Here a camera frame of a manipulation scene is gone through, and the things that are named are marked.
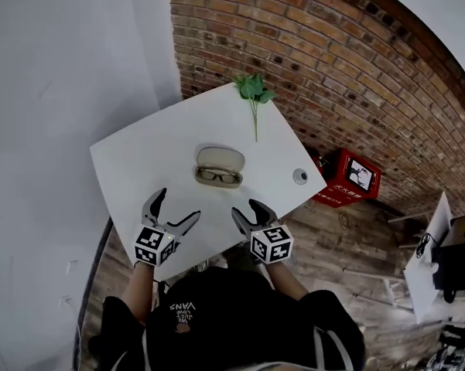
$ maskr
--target red brick wall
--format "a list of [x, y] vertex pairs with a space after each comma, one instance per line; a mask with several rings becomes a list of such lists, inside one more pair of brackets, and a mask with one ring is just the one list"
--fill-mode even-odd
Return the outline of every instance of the red brick wall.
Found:
[[184, 97], [262, 73], [305, 145], [384, 171], [382, 202], [412, 211], [444, 189], [465, 213], [465, 73], [402, 4], [171, 2]]

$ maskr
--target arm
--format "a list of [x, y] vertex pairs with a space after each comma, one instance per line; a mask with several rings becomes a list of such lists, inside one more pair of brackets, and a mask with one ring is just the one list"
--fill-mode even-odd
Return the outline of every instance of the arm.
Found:
[[132, 272], [129, 286], [122, 295], [122, 301], [143, 325], [152, 309], [153, 273], [155, 268], [145, 263], [137, 263]]
[[281, 293], [299, 301], [308, 291], [294, 277], [291, 271], [280, 261], [274, 264], [266, 264], [265, 268], [272, 280], [273, 287]]

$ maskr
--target white board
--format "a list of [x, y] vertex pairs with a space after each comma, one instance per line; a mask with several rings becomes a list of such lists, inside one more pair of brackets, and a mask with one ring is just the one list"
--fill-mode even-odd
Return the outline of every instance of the white board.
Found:
[[[452, 213], [450, 212], [449, 202], [447, 201], [446, 193], [442, 192], [439, 204], [426, 228], [426, 232], [432, 235], [438, 242], [450, 230], [451, 219]], [[404, 277], [408, 285], [409, 296], [411, 297], [417, 323], [422, 322], [426, 312], [432, 306], [439, 293], [435, 289], [433, 273], [429, 269], [429, 264], [432, 262], [432, 248], [435, 245], [435, 242], [430, 239], [423, 255], [420, 258], [416, 258], [416, 252], [414, 252], [404, 269]]]
[[[238, 189], [196, 182], [198, 151], [222, 145], [244, 154], [244, 181]], [[134, 261], [131, 238], [141, 222], [145, 201], [166, 187], [159, 221], [179, 222], [201, 210], [200, 221], [182, 239], [179, 250], [156, 269], [165, 280], [221, 253], [244, 237], [231, 218], [239, 208], [254, 219], [248, 200], [257, 199], [280, 218], [326, 186], [321, 174], [279, 110], [270, 101], [258, 107], [258, 142], [251, 108], [228, 84], [146, 117], [91, 147], [94, 168], [111, 218]], [[304, 185], [292, 174], [302, 168]]]

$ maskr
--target eyeglasses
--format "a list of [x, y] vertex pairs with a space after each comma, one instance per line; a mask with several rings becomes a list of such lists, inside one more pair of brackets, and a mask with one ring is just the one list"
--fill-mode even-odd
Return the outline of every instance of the eyeglasses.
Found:
[[240, 175], [223, 168], [197, 168], [196, 175], [211, 182], [216, 180], [225, 184], [241, 182]]

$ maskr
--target black t-shirt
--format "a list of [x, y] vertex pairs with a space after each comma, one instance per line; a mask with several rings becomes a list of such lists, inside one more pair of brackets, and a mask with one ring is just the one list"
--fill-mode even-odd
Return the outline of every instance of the black t-shirt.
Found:
[[217, 371], [264, 362], [320, 368], [315, 328], [325, 369], [346, 369], [340, 344], [354, 370], [363, 369], [362, 334], [331, 291], [296, 301], [272, 290], [260, 274], [212, 267], [175, 283], [148, 316], [144, 335], [125, 303], [108, 297], [101, 370], [117, 361], [118, 370], [144, 370], [145, 352], [152, 371]]

